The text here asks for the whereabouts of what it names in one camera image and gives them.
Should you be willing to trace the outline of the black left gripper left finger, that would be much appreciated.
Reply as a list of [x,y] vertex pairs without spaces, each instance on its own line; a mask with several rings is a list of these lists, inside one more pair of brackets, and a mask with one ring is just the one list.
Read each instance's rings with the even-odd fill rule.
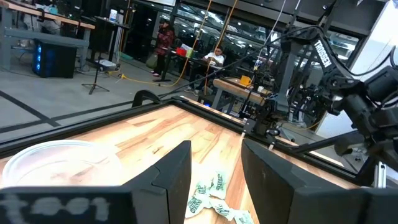
[[183,223],[191,172],[191,142],[182,141],[121,186],[9,187],[1,224]]

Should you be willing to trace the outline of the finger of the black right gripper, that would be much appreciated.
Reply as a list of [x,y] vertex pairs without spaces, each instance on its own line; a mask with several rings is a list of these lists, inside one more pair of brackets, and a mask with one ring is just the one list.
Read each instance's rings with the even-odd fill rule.
[[333,146],[335,152],[339,155],[351,154],[353,148],[362,147],[364,145],[365,138],[359,132],[349,132],[340,134],[332,138],[324,139],[321,141],[306,143],[299,146],[292,146],[291,150],[296,153],[304,153],[310,151],[316,151],[318,149]]

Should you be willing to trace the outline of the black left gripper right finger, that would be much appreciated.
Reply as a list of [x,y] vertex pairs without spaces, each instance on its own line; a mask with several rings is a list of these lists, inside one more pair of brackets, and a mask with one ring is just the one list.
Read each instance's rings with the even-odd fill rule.
[[241,158],[260,223],[397,224],[396,189],[344,189],[250,139]]

